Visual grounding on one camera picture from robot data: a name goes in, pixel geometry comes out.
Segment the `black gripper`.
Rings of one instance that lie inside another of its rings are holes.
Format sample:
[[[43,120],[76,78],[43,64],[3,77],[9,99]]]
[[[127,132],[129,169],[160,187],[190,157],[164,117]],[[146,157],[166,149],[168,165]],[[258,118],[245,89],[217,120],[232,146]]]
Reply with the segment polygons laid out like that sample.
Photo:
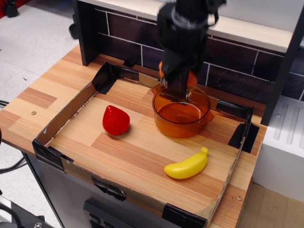
[[[208,8],[206,3],[166,3],[157,15],[157,39],[164,57],[161,88],[187,93],[190,70],[198,73],[207,42]]]

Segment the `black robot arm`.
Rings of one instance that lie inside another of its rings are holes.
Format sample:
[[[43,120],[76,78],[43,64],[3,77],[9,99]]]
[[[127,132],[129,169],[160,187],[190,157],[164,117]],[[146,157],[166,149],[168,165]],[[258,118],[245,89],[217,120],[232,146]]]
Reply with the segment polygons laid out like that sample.
[[[161,86],[172,96],[185,98],[187,87],[196,84],[189,73],[201,71],[208,29],[218,19],[225,0],[177,0],[166,3],[157,15],[157,40],[164,56]]]

